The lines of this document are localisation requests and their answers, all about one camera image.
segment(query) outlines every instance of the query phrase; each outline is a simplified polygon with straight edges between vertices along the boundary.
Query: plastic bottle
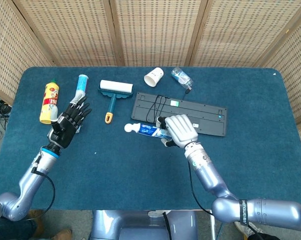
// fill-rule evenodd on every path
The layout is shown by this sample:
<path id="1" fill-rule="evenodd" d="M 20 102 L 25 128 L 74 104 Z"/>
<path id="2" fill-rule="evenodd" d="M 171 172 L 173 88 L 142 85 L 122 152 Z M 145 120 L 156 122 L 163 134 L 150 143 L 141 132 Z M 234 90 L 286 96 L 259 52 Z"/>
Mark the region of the plastic bottle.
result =
<path id="1" fill-rule="evenodd" d="M 57 99 L 59 97 L 60 87 L 56 84 L 56 80 L 53 79 L 50 83 L 46 84 L 44 99 L 42 101 L 39 121 L 43 124 L 51 124 L 51 111 L 52 107 L 57 105 Z"/>
<path id="2" fill-rule="evenodd" d="M 89 77 L 86 76 L 85 74 L 81 74 L 78 76 L 76 93 L 75 93 L 75 97 L 70 101 L 71 104 L 76 104 L 82 97 L 85 96 L 88 79 Z"/>
<path id="3" fill-rule="evenodd" d="M 134 131 L 135 133 L 155 137 L 155 138 L 165 138 L 165 139 L 172 139 L 172 136 L 170 133 L 165 130 L 161 129 L 155 126 L 149 126 L 146 124 L 140 124 L 140 123 L 134 123 L 130 124 L 127 123 L 124 127 L 125 132 L 130 133 L 131 131 Z"/>
<path id="4" fill-rule="evenodd" d="M 171 71 L 171 76 L 186 89 L 187 94 L 192 90 L 192 86 L 194 83 L 193 80 L 179 67 L 175 67 Z"/>

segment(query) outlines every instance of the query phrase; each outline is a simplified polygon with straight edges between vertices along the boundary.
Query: orange handle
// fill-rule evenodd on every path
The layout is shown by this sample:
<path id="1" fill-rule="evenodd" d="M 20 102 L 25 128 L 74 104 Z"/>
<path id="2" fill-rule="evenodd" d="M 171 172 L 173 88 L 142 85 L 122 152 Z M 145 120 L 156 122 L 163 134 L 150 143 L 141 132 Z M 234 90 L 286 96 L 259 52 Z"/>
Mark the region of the orange handle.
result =
<path id="1" fill-rule="evenodd" d="M 113 114 L 111 112 L 106 113 L 105 123 L 110 124 L 113 119 Z"/>

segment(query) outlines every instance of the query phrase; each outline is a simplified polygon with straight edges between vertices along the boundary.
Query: black band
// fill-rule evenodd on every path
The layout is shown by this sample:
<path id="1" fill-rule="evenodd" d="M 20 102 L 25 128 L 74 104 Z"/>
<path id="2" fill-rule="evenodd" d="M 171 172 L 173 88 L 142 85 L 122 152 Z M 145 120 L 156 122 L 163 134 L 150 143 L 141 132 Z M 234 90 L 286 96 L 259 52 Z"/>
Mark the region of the black band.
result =
<path id="1" fill-rule="evenodd" d="M 244 225 L 244 226 L 248 226 L 249 225 L 249 216 L 247 214 L 247 200 L 240 199 L 239 207 L 240 207 L 240 224 Z"/>

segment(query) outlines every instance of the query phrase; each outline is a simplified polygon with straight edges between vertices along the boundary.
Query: white robotic hand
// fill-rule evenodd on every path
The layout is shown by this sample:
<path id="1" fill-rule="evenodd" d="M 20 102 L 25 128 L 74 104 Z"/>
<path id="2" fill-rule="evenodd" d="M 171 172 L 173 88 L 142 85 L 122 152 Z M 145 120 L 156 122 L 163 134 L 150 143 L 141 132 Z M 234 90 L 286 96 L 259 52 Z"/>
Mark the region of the white robotic hand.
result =
<path id="1" fill-rule="evenodd" d="M 162 129 L 167 129 L 172 137 L 172 141 L 162 138 L 162 142 L 166 147 L 174 145 L 180 148 L 185 148 L 186 145 L 196 142 L 198 134 L 194 129 L 190 119 L 185 115 L 175 115 L 170 117 L 158 117 L 156 126 Z"/>

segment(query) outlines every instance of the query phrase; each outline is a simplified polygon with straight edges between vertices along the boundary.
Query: blue tablecloth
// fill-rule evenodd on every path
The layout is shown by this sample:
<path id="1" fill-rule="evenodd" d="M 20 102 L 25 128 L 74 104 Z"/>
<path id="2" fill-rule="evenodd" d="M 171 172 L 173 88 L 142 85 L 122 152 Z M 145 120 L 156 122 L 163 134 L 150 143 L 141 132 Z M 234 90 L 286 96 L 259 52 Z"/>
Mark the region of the blue tablecloth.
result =
<path id="1" fill-rule="evenodd" d="M 184 151 L 165 148 L 156 138 L 126 133 L 137 92 L 181 99 L 185 90 L 163 67 L 156 87 L 144 83 L 152 67 L 32 67 L 20 80 L 0 152 L 0 193 L 19 192 L 18 181 L 41 146 L 49 125 L 39 122 L 46 83 L 60 86 L 59 112 L 74 97 L 79 74 L 89 77 L 93 109 L 49 173 L 56 185 L 55 209 L 198 209 Z M 301 203 L 301 141 L 281 74 L 268 68 L 183 67 L 194 80 L 185 100 L 226 107 L 225 137 L 200 134 L 215 167 L 241 199 L 258 197 Z M 101 80 L 134 84 L 134 96 L 119 99 L 105 124 L 110 98 L 98 92 Z M 202 205 L 215 199 L 193 175 Z M 33 208 L 46 208 L 52 190 L 44 182 Z"/>

